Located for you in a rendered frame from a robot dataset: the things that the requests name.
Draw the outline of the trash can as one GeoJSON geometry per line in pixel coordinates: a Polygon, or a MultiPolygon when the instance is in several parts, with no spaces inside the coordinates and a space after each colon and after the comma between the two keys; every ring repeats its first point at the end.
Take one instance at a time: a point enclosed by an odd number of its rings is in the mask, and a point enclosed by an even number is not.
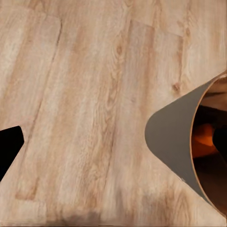
{"type": "Polygon", "coordinates": [[[227,127],[227,70],[155,112],[145,127],[149,150],[227,219],[227,163],[221,154],[192,158],[193,127],[227,127]]]}

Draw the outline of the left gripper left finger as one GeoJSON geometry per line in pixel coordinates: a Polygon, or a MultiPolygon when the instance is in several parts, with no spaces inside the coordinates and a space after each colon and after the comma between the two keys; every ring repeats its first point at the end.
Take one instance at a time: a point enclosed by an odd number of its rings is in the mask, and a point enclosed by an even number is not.
{"type": "Polygon", "coordinates": [[[0,131],[0,182],[24,144],[19,126],[0,131]]]}

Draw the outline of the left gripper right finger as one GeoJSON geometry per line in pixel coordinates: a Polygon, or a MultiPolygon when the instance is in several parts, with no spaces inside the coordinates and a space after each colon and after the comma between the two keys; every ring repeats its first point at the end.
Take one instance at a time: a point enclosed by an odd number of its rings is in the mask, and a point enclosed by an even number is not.
{"type": "Polygon", "coordinates": [[[227,163],[227,127],[216,126],[212,142],[227,163]]]}

